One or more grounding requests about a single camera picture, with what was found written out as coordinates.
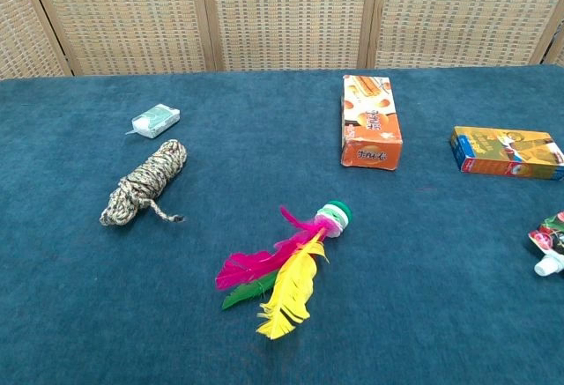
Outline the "green white tissue pack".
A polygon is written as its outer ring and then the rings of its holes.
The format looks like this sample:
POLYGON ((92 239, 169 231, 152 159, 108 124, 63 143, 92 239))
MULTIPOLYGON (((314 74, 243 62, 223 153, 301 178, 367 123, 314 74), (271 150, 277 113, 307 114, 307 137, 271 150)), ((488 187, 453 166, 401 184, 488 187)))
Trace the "green white tissue pack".
POLYGON ((164 104, 158 104, 131 120, 129 134, 155 138, 180 121, 181 111, 164 104))

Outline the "yellow blue snack box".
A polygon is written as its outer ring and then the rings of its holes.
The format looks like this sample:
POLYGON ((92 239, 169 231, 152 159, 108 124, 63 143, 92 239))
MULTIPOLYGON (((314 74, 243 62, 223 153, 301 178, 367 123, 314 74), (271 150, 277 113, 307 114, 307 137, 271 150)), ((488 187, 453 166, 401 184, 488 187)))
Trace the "yellow blue snack box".
POLYGON ((564 152, 547 132, 457 125, 450 146, 463 173, 564 180, 564 152))

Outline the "woven rattan folding screen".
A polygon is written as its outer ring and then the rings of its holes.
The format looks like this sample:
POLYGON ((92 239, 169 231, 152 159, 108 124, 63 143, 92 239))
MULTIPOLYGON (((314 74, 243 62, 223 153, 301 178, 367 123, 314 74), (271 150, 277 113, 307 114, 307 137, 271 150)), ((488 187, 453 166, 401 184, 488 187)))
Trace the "woven rattan folding screen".
POLYGON ((564 0, 0 0, 0 80, 564 65, 564 0))

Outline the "red spouted drink pouch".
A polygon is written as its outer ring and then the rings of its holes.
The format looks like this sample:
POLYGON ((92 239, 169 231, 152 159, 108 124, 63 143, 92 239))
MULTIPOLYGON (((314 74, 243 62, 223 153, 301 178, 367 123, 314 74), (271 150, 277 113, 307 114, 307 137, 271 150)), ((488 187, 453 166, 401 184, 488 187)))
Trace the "red spouted drink pouch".
POLYGON ((564 271, 564 211, 546 218, 528 237, 543 253, 534 267, 540 277, 564 271))

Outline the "colourful feather shuttlecock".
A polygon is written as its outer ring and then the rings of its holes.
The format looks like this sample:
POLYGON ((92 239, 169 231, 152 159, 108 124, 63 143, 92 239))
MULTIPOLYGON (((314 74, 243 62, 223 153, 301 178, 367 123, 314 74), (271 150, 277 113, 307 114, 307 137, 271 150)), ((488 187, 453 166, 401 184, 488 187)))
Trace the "colourful feather shuttlecock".
POLYGON ((324 240, 339 237, 352 220, 350 208, 338 200, 323 205, 310 220, 296 218, 285 207, 280 212, 297 232, 277 242, 273 252, 231 254, 215 278, 217 289, 230 291, 221 305, 224 310, 271 292, 260 305, 257 316, 264 322, 256 329, 270 340, 289 334, 310 317, 307 303, 314 291, 315 258, 326 256, 324 240))

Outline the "orange egg roll box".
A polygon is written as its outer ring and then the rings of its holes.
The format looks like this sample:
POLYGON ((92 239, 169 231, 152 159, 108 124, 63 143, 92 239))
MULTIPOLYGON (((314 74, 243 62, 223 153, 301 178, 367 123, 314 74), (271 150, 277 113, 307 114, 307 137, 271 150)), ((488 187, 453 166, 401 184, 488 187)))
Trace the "orange egg roll box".
POLYGON ((344 75, 341 117, 343 166, 397 169, 403 139, 389 78, 344 75))

